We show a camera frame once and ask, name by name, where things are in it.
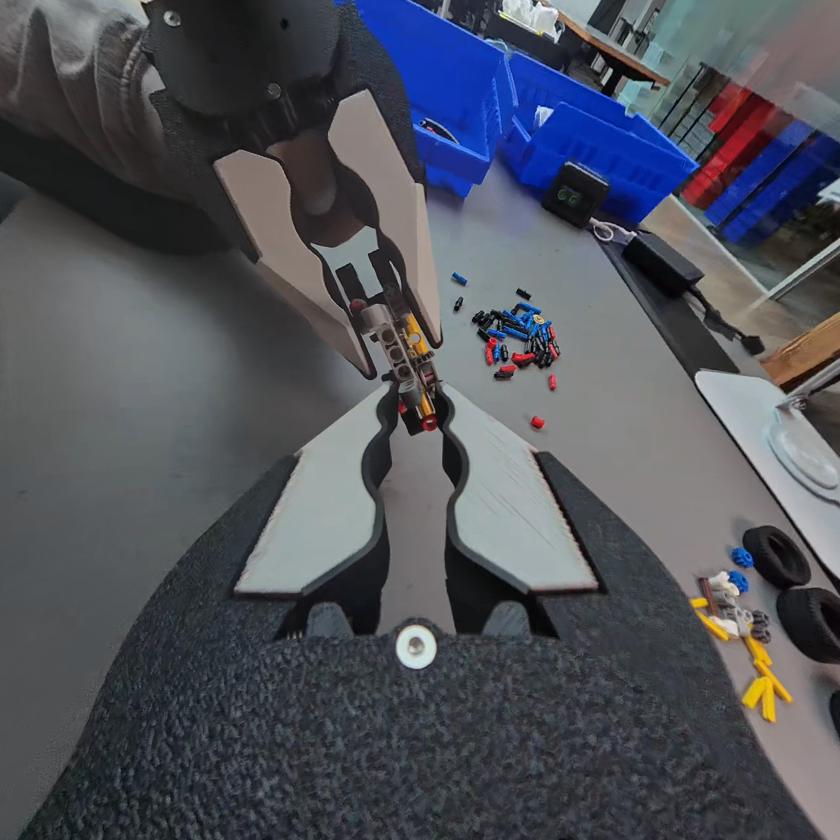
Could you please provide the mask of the person's left forearm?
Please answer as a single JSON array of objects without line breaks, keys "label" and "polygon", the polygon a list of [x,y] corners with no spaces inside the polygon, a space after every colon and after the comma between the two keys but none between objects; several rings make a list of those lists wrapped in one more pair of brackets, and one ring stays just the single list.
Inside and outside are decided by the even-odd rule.
[{"label": "person's left forearm", "polygon": [[167,151],[147,24],[140,2],[1,2],[2,173],[131,244],[225,252]]}]

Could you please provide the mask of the wooden table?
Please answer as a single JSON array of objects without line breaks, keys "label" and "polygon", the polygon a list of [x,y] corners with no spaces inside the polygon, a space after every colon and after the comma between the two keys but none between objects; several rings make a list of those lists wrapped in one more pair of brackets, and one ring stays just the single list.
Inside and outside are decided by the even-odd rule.
[{"label": "wooden table", "polygon": [[609,35],[586,23],[580,15],[576,14],[581,2],[552,1],[551,4],[557,9],[558,19],[563,27],[560,43],[567,48],[570,55],[575,56],[581,48],[588,48],[603,60],[605,68],[610,71],[601,87],[604,95],[614,99],[618,88],[625,81],[636,81],[648,85],[654,91],[670,85],[671,79],[650,67],[642,59],[618,45]]},{"label": "wooden table", "polygon": [[839,356],[838,322],[824,322],[759,363],[772,383],[790,392]]}]

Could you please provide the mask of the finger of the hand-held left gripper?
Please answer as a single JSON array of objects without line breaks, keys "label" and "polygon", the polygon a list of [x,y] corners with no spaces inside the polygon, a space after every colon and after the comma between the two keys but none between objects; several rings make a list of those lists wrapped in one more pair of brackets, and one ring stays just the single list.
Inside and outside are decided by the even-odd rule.
[{"label": "finger of the hand-held left gripper", "polygon": [[329,268],[301,239],[291,211],[291,184],[281,163],[237,150],[213,164],[257,253],[256,267],[272,289],[365,379],[377,377],[348,309],[337,299]]},{"label": "finger of the hand-held left gripper", "polygon": [[424,187],[414,181],[369,90],[343,99],[329,129],[338,161],[360,178],[400,272],[403,294],[430,346],[443,344],[441,307]]}]

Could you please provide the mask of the black toy tyre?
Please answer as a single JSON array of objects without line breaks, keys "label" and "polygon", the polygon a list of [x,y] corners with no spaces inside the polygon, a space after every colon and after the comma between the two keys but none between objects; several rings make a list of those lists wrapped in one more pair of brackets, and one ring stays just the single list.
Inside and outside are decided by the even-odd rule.
[{"label": "black toy tyre", "polygon": [[812,571],[808,560],[796,543],[779,528],[749,528],[742,535],[742,546],[752,556],[756,571],[778,590],[810,583]]},{"label": "black toy tyre", "polygon": [[788,589],[776,599],[780,624],[793,645],[809,659],[839,663],[839,598],[820,588]]}]

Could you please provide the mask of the grey toy brick assembly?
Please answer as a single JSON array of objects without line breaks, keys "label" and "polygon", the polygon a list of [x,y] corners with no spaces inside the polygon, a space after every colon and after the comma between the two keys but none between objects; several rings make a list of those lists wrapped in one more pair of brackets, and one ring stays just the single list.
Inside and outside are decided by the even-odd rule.
[{"label": "grey toy brick assembly", "polygon": [[392,262],[380,249],[368,259],[381,284],[381,292],[373,296],[364,293],[351,264],[337,269],[353,324],[381,346],[391,368],[385,378],[397,385],[397,409],[407,432],[433,432],[438,427],[435,399],[440,383],[434,352],[406,302]]}]

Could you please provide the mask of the pile of blue black pins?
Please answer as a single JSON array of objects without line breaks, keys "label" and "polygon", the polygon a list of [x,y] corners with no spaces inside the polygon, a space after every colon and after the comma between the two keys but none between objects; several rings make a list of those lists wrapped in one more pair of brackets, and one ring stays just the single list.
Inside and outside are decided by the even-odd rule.
[{"label": "pile of blue black pins", "polygon": [[494,303],[481,297],[464,274],[453,271],[448,280],[450,325],[456,335],[449,354],[465,372],[509,390],[516,380],[531,376],[542,380],[546,393],[558,395],[560,341],[553,321],[536,306],[532,294],[518,287],[511,302]]}]

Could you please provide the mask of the blue storage bin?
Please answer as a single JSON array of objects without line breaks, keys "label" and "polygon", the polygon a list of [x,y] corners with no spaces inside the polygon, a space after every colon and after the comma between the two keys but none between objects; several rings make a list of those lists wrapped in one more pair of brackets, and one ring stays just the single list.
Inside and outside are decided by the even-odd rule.
[{"label": "blue storage bin", "polygon": [[506,54],[414,2],[355,5],[401,74],[429,185],[466,199],[518,106]]},{"label": "blue storage bin", "polygon": [[508,60],[518,106],[498,153],[521,184],[544,193],[572,161],[609,182],[605,210],[639,224],[698,170],[646,118],[521,53]]}]

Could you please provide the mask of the wooden top table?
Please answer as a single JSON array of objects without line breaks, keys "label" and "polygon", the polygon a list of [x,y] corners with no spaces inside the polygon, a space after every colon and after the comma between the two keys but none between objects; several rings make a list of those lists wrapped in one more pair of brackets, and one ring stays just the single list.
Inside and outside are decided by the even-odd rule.
[{"label": "wooden top table", "polygon": [[567,48],[570,55],[575,56],[581,48],[588,48],[603,60],[605,68],[610,71],[601,87],[604,95],[614,99],[618,88],[625,81],[636,81],[648,85],[654,91],[670,85],[671,79],[650,67],[642,59],[618,45],[609,35],[586,23],[580,15],[576,14],[581,2],[552,1],[551,4],[557,9],[558,19],[563,27],[560,43]]}]

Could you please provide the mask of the grey desk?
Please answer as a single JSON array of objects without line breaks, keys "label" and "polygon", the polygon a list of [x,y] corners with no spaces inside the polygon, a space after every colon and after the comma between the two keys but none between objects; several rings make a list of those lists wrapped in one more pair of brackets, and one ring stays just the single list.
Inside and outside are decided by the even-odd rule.
[{"label": "grey desk", "polygon": [[[239,252],[30,193],[2,223],[2,838],[838,838],[838,667],[753,574],[794,695],[762,723],[687,601],[781,510],[616,257],[500,164],[428,198],[443,385],[538,450],[599,589],[457,559],[443,436],[397,420],[381,590],[237,595],[289,460],[384,383]],[[453,271],[532,294],[558,395],[452,358]]]}]

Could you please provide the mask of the pile of yellow grey bricks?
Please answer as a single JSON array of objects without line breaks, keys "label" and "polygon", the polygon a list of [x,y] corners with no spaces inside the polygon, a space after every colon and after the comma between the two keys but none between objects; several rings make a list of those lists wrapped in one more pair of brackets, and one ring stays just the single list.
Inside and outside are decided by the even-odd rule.
[{"label": "pile of yellow grey bricks", "polygon": [[697,595],[689,605],[708,634],[731,647],[740,646],[751,668],[751,678],[740,695],[741,706],[770,725],[779,719],[779,707],[789,707],[794,699],[774,671],[769,644],[770,619],[767,613],[748,609],[736,587],[728,582],[728,571],[696,578]]}]

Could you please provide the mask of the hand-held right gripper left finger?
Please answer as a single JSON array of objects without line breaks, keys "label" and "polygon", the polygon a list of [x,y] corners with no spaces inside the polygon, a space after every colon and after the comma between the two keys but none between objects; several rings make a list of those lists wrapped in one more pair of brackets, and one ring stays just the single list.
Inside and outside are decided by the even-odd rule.
[{"label": "hand-held right gripper left finger", "polygon": [[289,460],[282,487],[234,587],[239,596],[379,592],[390,566],[380,492],[392,466],[397,390],[383,384]]}]

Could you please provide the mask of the black power adapter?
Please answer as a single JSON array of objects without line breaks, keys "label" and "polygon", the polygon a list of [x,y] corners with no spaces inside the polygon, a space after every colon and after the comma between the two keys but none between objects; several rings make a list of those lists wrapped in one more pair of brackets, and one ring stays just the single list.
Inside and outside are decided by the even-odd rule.
[{"label": "black power adapter", "polygon": [[705,276],[702,269],[664,239],[644,230],[627,242],[622,257],[670,299],[693,293]]}]

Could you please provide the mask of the stack of red blue crates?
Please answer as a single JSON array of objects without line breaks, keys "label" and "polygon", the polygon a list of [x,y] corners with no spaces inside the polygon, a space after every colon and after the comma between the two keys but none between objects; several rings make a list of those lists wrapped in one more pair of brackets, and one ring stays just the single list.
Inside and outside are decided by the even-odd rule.
[{"label": "stack of red blue crates", "polygon": [[802,226],[838,180],[838,127],[729,81],[703,112],[710,133],[700,168],[679,192],[725,245],[746,254]]}]

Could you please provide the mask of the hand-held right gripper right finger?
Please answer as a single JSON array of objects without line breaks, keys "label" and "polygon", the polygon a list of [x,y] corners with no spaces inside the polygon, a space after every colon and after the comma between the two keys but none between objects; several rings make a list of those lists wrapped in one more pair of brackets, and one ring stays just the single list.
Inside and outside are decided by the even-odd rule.
[{"label": "hand-held right gripper right finger", "polygon": [[528,440],[452,385],[437,392],[456,558],[524,595],[596,592],[599,580]]}]

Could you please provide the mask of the black cube device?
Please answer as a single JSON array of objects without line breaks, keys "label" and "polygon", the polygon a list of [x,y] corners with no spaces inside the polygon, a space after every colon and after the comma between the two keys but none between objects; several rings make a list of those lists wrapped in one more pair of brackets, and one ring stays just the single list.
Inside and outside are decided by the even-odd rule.
[{"label": "black cube device", "polygon": [[610,181],[575,161],[564,162],[542,195],[541,207],[573,228],[583,230],[611,191]]}]

